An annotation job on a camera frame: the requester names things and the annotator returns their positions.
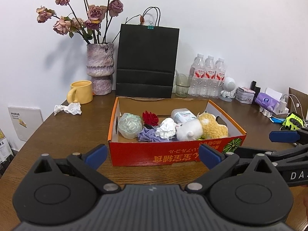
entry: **yellow plush toy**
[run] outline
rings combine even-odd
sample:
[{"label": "yellow plush toy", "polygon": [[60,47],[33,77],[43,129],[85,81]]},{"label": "yellow plush toy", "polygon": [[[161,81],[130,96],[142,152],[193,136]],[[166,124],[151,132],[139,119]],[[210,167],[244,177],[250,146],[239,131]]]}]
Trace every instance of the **yellow plush toy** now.
[{"label": "yellow plush toy", "polygon": [[218,139],[228,137],[228,128],[225,125],[218,124],[216,117],[209,113],[202,113],[197,116],[203,129],[202,138]]}]

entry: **crumpled white paper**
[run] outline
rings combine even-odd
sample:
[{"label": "crumpled white paper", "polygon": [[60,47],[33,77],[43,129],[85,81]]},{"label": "crumpled white paper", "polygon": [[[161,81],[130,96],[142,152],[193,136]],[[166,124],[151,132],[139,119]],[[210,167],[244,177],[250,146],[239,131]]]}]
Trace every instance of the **crumpled white paper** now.
[{"label": "crumpled white paper", "polygon": [[155,136],[162,139],[172,139],[176,133],[176,123],[172,118],[164,119],[161,126],[156,129]]},{"label": "crumpled white paper", "polygon": [[80,109],[80,103],[70,103],[68,106],[64,105],[56,105],[54,107],[54,115],[59,113],[60,111],[64,110],[66,113],[71,113],[72,115],[80,114],[81,115],[81,109]]}]

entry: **blue gripper pad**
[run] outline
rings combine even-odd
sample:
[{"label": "blue gripper pad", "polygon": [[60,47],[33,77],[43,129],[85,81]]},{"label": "blue gripper pad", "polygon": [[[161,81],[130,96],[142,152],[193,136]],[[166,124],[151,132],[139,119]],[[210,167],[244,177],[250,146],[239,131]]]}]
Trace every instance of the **blue gripper pad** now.
[{"label": "blue gripper pad", "polygon": [[84,163],[92,169],[97,170],[107,159],[108,148],[106,145],[99,145],[84,155]]},{"label": "blue gripper pad", "polygon": [[272,131],[269,134],[271,142],[295,143],[301,136],[296,131]]},{"label": "blue gripper pad", "polygon": [[225,156],[209,145],[202,144],[199,147],[199,158],[208,169],[212,169],[221,163]]}]

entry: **wooden table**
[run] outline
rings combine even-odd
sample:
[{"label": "wooden table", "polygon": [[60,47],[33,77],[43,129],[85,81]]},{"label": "wooden table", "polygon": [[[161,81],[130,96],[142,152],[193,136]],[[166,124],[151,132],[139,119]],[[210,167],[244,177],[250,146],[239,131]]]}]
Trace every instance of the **wooden table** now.
[{"label": "wooden table", "polygon": [[[81,115],[73,116],[64,112],[56,116],[52,114],[31,136],[0,180],[0,231],[9,231],[19,223],[12,205],[12,196],[40,154],[49,153],[54,158],[65,158],[73,152],[86,153],[100,143],[107,143],[114,101],[114,93],[95,96],[91,103],[82,105]],[[220,99],[214,102],[247,131],[245,146],[274,150],[291,147],[290,144],[270,142],[270,131],[278,130],[279,125],[261,115],[257,106],[241,104],[236,100],[232,103]],[[201,162],[113,167],[108,158],[98,171],[122,186],[126,183],[179,183],[183,186],[202,175],[207,168]],[[308,194],[308,188],[293,187],[291,190],[294,205],[287,224],[295,230],[304,230],[307,217],[302,200]]]}]

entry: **gray ribbed panel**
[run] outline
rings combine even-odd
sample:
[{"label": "gray ribbed panel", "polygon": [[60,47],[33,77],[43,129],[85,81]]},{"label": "gray ribbed panel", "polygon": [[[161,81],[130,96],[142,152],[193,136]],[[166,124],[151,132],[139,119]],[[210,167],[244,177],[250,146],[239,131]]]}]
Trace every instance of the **gray ribbed panel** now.
[{"label": "gray ribbed panel", "polygon": [[128,185],[104,195],[85,217],[58,227],[27,223],[15,231],[292,231],[285,224],[249,228],[217,216],[200,195],[187,194],[178,185]]}]

